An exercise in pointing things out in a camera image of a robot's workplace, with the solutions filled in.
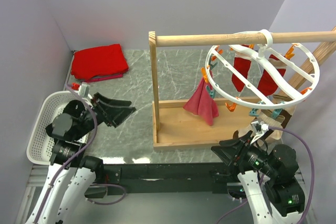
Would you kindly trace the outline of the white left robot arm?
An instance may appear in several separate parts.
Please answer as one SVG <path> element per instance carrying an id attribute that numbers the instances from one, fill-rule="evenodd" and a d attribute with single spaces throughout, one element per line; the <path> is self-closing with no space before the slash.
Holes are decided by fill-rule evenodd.
<path id="1" fill-rule="evenodd" d="M 87 189 L 107 185 L 103 160 L 85 155 L 100 124 L 114 128 L 136 111 L 131 101 L 100 93 L 81 97 L 77 91 L 51 94 L 40 110 L 27 157 L 46 164 L 47 177 L 26 223 L 69 223 Z"/>

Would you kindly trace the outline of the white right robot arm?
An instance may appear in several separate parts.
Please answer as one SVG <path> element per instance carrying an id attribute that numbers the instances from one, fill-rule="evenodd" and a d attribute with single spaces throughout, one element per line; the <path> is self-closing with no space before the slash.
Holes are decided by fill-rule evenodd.
<path id="1" fill-rule="evenodd" d="M 299 223 L 305 194 L 295 177 L 296 151 L 279 144 L 268 153 L 254 144 L 254 136 L 248 131 L 211 147 L 225 166 L 225 177 L 233 179 L 233 197 L 249 204 L 254 223 Z"/>

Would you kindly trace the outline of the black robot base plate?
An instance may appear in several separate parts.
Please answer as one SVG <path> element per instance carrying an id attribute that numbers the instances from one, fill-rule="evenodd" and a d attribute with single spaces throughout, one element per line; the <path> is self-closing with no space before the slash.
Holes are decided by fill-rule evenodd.
<path id="1" fill-rule="evenodd" d="M 120 185 L 128 194 L 206 191 L 226 194 L 227 186 L 239 180 L 222 162 L 105 164 L 103 175 L 95 183 Z"/>

